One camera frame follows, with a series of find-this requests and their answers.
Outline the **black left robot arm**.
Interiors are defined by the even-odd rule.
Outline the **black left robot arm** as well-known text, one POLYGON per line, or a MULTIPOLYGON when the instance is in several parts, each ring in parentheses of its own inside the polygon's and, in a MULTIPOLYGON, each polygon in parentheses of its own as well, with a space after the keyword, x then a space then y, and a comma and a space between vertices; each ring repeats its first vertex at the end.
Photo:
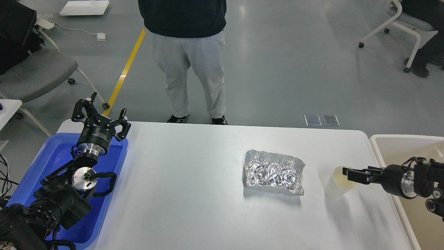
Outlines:
POLYGON ((1 210, 2 250, 57 250, 60 246, 76 249, 70 240, 57 239, 60 228, 70 229, 84 218, 92 206, 92 197, 112 193, 117 182, 115 172, 96 172, 99 157, 108 153, 112 138, 124 140, 131 127, 121 110, 111 120, 99 114, 93 104, 97 93, 77 101, 71 120, 84 124, 72 159, 40 181, 30 206, 14 203, 1 210))

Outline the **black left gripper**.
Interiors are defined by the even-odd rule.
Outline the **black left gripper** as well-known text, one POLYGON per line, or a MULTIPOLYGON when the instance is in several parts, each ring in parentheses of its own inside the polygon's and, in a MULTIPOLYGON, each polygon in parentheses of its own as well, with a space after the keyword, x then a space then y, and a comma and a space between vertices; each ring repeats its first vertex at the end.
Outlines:
POLYGON ((107 154, 112 137, 116 141, 122 141, 127 137, 131 123, 126 118, 126 108, 121 110, 117 120, 111 121, 107 117, 100 118, 93 105, 97 94, 97 92, 93 92, 90 98, 79 99, 74 106, 71 120, 84 123, 84 128, 76 144, 77 149, 102 156, 107 154), (121 127, 121 130, 116 132, 118 126, 121 127))

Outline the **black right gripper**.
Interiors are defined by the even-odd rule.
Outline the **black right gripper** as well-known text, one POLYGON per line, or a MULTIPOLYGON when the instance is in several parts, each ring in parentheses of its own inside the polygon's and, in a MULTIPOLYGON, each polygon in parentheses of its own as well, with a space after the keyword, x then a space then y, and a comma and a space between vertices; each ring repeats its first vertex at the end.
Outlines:
POLYGON ((342 174, 352 182, 365 185, 378 183, 384 191, 398 197, 417 197, 414 190, 414 171, 404 166, 392 164, 384 169, 368 166, 367 169, 361 170, 342 167, 342 174))

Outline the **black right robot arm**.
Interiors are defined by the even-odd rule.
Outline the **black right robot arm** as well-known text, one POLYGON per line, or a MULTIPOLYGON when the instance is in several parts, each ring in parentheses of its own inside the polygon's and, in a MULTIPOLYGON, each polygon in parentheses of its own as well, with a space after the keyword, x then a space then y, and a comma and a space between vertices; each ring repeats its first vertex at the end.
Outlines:
POLYGON ((405 199, 426 198, 426 209, 444 216, 444 165, 432 158, 411 157, 401 165, 366 169, 341 168, 347 180, 369 185, 379 184, 389 194, 405 199))

